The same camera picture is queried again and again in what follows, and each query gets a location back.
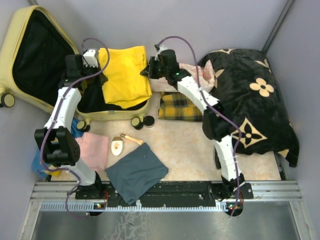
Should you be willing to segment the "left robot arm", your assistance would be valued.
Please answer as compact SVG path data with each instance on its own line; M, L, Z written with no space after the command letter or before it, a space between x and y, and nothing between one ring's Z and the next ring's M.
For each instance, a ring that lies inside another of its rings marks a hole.
M58 84L58 96L53 111L43 128L34 133L40 150L40 163L48 172L67 171L80 186L97 199L104 186L96 181L96 173L81 159L80 146L71 133L76 108L82 98L79 85L100 74L98 52L89 49L83 54L65 57L66 71Z

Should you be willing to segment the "pink towel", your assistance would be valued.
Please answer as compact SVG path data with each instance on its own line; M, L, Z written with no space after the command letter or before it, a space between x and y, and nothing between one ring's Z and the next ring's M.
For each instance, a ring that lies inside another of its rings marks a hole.
M75 138L80 147L80 157L90 169L99 172L107 167L109 140L108 136L91 132Z

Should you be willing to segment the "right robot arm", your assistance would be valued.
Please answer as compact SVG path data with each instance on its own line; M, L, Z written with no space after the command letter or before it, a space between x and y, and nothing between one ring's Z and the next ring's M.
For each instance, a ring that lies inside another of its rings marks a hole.
M212 141L220 162L223 192L229 198L239 199L245 178L238 167L232 143L232 121L227 117L227 109L220 100L202 90L187 70L180 68L174 50L164 45L156 45L155 49L156 55L149 59L140 74L150 79L165 78L200 110L203 133Z

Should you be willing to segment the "yellow plaid shirt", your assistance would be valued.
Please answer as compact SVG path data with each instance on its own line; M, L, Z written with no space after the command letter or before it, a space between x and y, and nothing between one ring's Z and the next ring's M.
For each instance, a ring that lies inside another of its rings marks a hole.
M197 106L184 94L179 92L162 92L158 119L201 122L203 115Z

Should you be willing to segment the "grey-blue t-shirt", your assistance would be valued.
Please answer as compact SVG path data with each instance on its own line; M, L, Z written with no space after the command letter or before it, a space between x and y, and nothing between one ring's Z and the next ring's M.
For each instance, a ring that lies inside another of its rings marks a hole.
M128 205L134 204L169 172L147 143L105 170L111 184Z

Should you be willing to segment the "yellow garment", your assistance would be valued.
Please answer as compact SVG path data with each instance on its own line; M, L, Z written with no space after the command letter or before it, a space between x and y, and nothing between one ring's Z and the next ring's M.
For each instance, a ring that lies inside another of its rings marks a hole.
M152 96L149 79L140 75L147 66L146 48L134 46L125 49L100 48L98 62L107 81L102 85L106 104L128 109Z

